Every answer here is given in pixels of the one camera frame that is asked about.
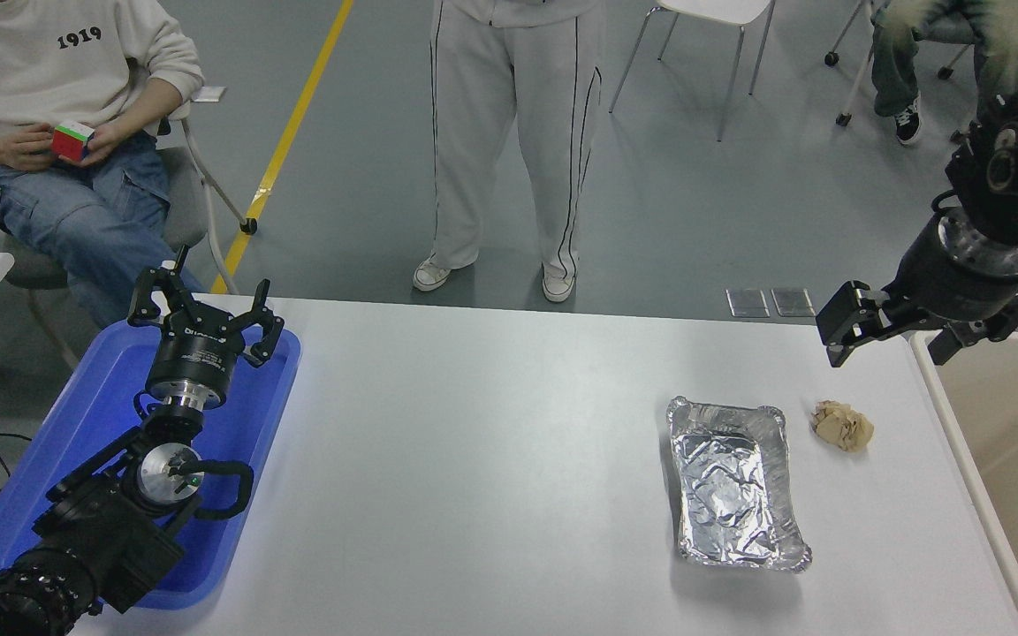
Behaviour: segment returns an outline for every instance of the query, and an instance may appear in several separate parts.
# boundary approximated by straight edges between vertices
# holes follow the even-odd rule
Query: blue tray
[[[246,342],[253,342],[260,330],[254,327],[244,335]],[[158,344],[159,330],[117,323],[90,346],[0,494],[0,569],[39,540],[31,528],[50,507],[45,493],[118,435],[140,423],[132,396],[144,388]],[[299,358],[298,339],[282,331],[278,349],[266,365],[254,369],[239,359],[226,403],[206,412],[204,429],[194,438],[194,450],[204,459],[249,463],[254,490]],[[237,494],[236,478],[211,476],[199,488],[203,505],[210,508],[230,506]],[[210,594],[230,566],[247,512],[225,522],[187,522],[177,536],[185,556],[137,606],[182,609]]]

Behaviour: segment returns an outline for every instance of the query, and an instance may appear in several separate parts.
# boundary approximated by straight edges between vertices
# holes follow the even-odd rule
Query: brown paper
[[[866,448],[874,435],[874,424],[849,404],[825,399],[815,406],[812,430],[846,452],[859,452]]]

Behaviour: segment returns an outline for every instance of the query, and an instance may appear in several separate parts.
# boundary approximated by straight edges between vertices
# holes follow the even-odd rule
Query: black sneaker
[[[917,114],[917,102],[921,96],[914,97],[914,103],[894,116],[894,137],[902,146],[912,146],[921,136],[921,117]]]

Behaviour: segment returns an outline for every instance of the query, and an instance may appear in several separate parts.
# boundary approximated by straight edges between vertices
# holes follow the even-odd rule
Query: white sneaker
[[[449,275],[449,270],[433,265],[432,259],[428,258],[421,262],[418,269],[415,270],[415,275],[411,277],[411,285],[420,292],[432,292],[439,289]]]
[[[541,289],[545,290],[545,298],[549,298],[553,302],[568,300],[569,295],[573,293],[574,286],[576,286],[576,277],[549,277],[546,274],[545,279],[541,281]]]

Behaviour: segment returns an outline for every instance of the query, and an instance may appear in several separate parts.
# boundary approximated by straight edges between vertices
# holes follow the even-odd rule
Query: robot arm
[[[100,613],[101,600],[128,611],[182,559],[175,535],[187,520],[229,519],[249,503],[251,468],[202,459],[191,443],[204,410],[226,401],[238,355],[263,365],[284,322],[265,305],[270,281],[236,317],[194,300],[178,276],[185,256],[184,247],[173,270],[145,271],[130,305],[130,325],[161,330],[145,383],[159,403],[46,494],[53,505],[34,523],[39,542],[0,572],[0,635],[64,635],[86,613]],[[166,315],[155,291],[166,297]],[[251,325],[263,335],[246,345],[242,330]],[[201,507],[197,490],[211,474],[238,476],[225,510]]]
[[[953,189],[894,281],[872,290],[845,283],[815,325],[832,366],[855,347],[912,330],[941,330],[929,353],[944,365],[962,347],[999,342],[1018,327],[1018,92],[998,97],[946,166]],[[942,207],[956,196],[959,207]]]

